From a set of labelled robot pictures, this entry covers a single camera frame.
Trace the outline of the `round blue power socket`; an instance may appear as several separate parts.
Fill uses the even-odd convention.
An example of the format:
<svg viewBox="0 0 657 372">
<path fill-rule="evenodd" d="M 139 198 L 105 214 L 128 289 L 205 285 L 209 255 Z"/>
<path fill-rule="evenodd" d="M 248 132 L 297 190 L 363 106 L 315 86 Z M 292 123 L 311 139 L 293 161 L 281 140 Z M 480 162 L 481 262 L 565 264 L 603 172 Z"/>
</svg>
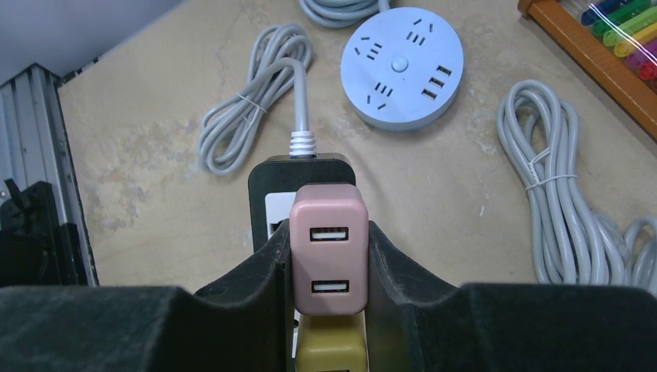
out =
<svg viewBox="0 0 657 372">
<path fill-rule="evenodd" d="M 410 132 L 448 110 L 464 67 L 462 42 L 446 20 L 427 9 L 399 7 L 356 29 L 342 53 L 340 77 L 366 124 Z"/>
</svg>

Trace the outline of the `yellow plug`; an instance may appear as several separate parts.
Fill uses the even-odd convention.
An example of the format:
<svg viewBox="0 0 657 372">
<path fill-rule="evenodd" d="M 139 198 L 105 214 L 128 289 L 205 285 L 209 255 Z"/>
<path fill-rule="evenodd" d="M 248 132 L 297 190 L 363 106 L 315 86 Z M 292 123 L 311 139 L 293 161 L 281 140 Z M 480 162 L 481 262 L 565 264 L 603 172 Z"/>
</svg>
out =
<svg viewBox="0 0 657 372">
<path fill-rule="evenodd" d="M 302 315 L 298 328 L 295 368 L 297 371 L 367 371 L 363 313 Z"/>
</svg>

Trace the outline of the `black power strip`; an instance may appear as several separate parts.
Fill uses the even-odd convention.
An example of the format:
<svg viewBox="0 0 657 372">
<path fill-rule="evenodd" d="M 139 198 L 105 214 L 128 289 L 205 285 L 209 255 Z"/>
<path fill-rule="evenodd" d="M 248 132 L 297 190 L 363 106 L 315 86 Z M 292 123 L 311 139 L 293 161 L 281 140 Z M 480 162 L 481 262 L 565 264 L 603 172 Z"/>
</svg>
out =
<svg viewBox="0 0 657 372">
<path fill-rule="evenodd" d="M 255 166 L 248 177 L 253 250 L 259 250 L 289 218 L 299 188 L 331 183 L 356 184 L 349 160 L 339 153 L 314 157 L 278 155 Z"/>
</svg>

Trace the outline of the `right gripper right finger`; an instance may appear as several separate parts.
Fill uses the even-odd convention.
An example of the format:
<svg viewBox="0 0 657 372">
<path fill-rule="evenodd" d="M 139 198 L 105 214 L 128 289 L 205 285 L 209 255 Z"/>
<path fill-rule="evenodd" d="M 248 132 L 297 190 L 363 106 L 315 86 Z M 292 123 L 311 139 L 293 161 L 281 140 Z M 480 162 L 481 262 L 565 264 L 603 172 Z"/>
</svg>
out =
<svg viewBox="0 0 657 372">
<path fill-rule="evenodd" d="M 372 371 L 654 371 L 656 300 L 618 286 L 455 287 L 370 224 Z"/>
</svg>

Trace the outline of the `wooden shelf rack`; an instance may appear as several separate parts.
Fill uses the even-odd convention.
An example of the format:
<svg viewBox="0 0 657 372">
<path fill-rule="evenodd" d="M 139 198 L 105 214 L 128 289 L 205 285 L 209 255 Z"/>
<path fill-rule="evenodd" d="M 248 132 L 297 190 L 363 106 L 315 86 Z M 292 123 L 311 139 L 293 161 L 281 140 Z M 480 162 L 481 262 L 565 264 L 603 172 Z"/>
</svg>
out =
<svg viewBox="0 0 657 372">
<path fill-rule="evenodd" d="M 518 11 L 537 23 L 653 140 L 656 139 L 656 93 L 596 41 L 559 2 L 519 0 Z"/>
</svg>

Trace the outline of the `pack of coloured markers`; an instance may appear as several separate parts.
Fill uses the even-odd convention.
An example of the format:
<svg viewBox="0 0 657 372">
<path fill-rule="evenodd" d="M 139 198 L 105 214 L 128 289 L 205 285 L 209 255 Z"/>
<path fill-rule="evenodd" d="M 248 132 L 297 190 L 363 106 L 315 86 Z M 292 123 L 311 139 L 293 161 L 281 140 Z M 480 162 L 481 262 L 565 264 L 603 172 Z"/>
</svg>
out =
<svg viewBox="0 0 657 372">
<path fill-rule="evenodd" d="M 598 42 L 652 91 L 656 91 L 656 2 L 562 1 Z"/>
</svg>

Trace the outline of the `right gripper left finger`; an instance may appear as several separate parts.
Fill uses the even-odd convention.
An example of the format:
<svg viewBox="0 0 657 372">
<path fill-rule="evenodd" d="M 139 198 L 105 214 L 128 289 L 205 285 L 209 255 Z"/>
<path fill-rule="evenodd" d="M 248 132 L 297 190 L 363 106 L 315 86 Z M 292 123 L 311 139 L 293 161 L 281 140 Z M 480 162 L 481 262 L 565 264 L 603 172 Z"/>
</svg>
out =
<svg viewBox="0 0 657 372">
<path fill-rule="evenodd" d="M 289 224 L 195 293 L 179 287 L 1 291 L 3 371 L 291 371 Z"/>
</svg>

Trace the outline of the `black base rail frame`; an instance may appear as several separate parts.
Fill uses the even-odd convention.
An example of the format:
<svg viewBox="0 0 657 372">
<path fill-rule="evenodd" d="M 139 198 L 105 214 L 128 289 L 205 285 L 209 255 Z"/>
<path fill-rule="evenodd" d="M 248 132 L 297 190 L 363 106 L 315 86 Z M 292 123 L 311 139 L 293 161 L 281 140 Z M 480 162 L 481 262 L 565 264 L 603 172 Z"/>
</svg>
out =
<svg viewBox="0 0 657 372">
<path fill-rule="evenodd" d="M 38 64 L 1 85 L 1 285 L 98 285 L 57 93 Z"/>
</svg>

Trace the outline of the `pink plug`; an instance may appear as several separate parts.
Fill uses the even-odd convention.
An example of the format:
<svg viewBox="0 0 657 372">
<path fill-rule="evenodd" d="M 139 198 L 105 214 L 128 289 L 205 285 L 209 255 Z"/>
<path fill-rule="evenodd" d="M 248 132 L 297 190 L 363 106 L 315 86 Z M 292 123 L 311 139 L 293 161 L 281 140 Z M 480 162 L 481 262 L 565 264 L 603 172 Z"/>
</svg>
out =
<svg viewBox="0 0 657 372">
<path fill-rule="evenodd" d="M 301 187 L 289 233 L 294 306 L 302 315 L 353 315 L 368 296 L 369 215 L 351 184 Z"/>
</svg>

